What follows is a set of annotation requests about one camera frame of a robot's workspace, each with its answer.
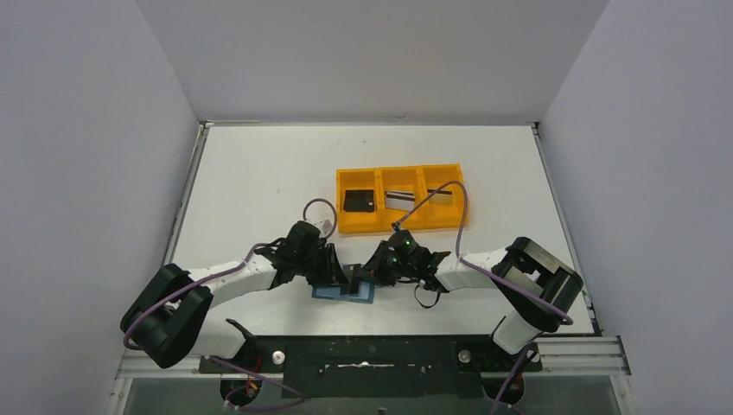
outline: yellow organizer tray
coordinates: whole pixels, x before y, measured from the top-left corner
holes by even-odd
[[[387,232],[392,229],[392,223],[404,216],[406,211],[386,208],[386,191],[413,193],[417,204],[427,197],[428,189],[438,188],[451,180],[463,182],[460,164],[336,170],[339,233]],[[345,211],[347,190],[373,190],[374,211]],[[447,200],[444,196],[433,197],[406,220],[403,227],[410,230],[458,227],[463,212],[463,193],[455,184],[445,190],[452,192]]]

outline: black square object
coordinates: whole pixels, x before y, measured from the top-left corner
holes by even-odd
[[[346,212],[373,212],[373,190],[347,190],[344,197],[344,211]]]

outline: black strap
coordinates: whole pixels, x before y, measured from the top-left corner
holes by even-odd
[[[415,296],[415,301],[417,301],[417,303],[420,304],[420,307],[422,307],[422,308],[424,308],[426,310],[427,309],[432,309],[433,307],[435,307],[436,304],[437,304],[437,302],[438,302],[438,300],[440,300],[440,294],[441,294],[440,291],[437,293],[437,295],[436,295],[436,301],[432,305],[425,305],[423,303],[420,303],[420,300],[417,299],[417,289],[418,288],[420,288],[420,284],[415,285],[415,290],[412,292],[412,294]]]

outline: gray wall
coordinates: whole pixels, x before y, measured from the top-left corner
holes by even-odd
[[[200,119],[538,121],[608,0],[137,0]]]
[[[0,3],[0,412],[101,413],[196,119],[132,0]]]
[[[613,0],[540,133],[642,413],[733,412],[733,5]]]

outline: white work surface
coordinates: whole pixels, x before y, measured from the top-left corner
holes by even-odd
[[[256,242],[284,237],[315,197],[335,202],[336,169],[460,163],[471,206],[464,252],[534,239],[573,266],[539,152],[528,126],[214,126],[201,157],[173,262],[183,269],[241,259]],[[331,217],[315,204],[309,217]],[[416,231],[432,251],[453,251],[456,230]],[[332,237],[342,264],[364,263],[388,234]],[[498,290],[443,294],[423,310],[413,285],[378,288],[374,303],[311,297],[305,278],[224,303],[255,335],[490,334],[512,307]],[[423,303],[435,293],[418,291]],[[592,333],[582,297],[558,333]]]

